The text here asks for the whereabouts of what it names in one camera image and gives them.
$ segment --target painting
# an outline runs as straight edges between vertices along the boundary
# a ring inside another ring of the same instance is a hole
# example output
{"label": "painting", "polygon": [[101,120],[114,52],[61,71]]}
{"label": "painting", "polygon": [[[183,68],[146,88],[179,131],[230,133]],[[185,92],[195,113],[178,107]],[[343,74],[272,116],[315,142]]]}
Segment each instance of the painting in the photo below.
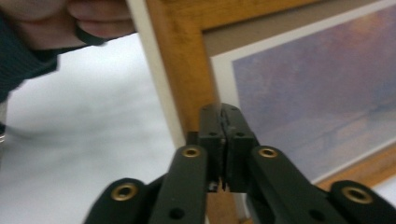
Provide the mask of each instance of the painting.
{"label": "painting", "polygon": [[211,58],[220,100],[312,182],[396,141],[396,2]]}

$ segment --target hand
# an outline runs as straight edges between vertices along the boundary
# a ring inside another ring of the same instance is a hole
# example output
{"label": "hand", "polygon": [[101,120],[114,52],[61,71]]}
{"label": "hand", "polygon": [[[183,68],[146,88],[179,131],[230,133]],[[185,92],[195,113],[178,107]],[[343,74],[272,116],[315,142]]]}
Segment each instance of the hand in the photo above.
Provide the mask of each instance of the hand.
{"label": "hand", "polygon": [[75,36],[76,22],[102,38],[134,32],[125,0],[0,0],[0,10],[30,49],[84,45]]}

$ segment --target sleeve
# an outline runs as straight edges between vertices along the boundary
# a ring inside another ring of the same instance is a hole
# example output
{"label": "sleeve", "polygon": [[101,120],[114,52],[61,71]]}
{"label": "sleeve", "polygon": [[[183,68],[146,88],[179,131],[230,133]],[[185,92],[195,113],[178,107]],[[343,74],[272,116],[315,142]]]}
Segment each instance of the sleeve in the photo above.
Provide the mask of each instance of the sleeve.
{"label": "sleeve", "polygon": [[0,103],[25,79],[55,71],[58,53],[58,50],[30,51],[0,14]]}

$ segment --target purple painting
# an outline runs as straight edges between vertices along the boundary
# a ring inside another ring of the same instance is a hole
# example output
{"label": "purple painting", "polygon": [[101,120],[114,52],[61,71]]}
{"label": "purple painting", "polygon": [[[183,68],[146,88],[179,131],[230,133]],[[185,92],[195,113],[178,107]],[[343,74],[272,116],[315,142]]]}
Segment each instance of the purple painting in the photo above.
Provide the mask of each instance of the purple painting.
{"label": "purple painting", "polygon": [[396,136],[396,7],[233,61],[233,73],[261,144],[320,178]]}

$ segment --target clamp jaw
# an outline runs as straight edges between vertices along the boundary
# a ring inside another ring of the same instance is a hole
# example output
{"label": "clamp jaw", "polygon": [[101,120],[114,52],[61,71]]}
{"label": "clamp jaw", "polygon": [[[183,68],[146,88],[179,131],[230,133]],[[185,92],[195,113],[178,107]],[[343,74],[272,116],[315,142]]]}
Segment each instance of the clamp jaw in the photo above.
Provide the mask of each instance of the clamp jaw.
{"label": "clamp jaw", "polygon": [[240,110],[207,105],[200,131],[189,133],[168,173],[148,185],[125,178],[93,205],[86,224],[205,222],[205,195],[219,183],[245,192],[256,224],[389,224],[396,210],[372,190],[339,181],[329,192],[311,185],[278,149],[260,146]]}

